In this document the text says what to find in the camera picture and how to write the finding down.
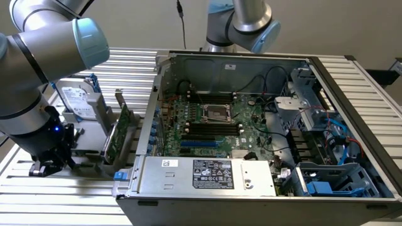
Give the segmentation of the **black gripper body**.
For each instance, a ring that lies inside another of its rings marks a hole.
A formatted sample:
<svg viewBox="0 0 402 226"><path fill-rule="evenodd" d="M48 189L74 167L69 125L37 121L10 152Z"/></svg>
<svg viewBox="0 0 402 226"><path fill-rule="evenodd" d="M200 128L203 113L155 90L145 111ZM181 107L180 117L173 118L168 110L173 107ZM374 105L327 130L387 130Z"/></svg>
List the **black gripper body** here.
<svg viewBox="0 0 402 226"><path fill-rule="evenodd" d="M36 131L12 135L10 138L30 154L33 161L62 162L58 148L72 148L74 145L73 124L61 123L60 114L53 106L46 106L44 112L49 115L45 124Z"/></svg>

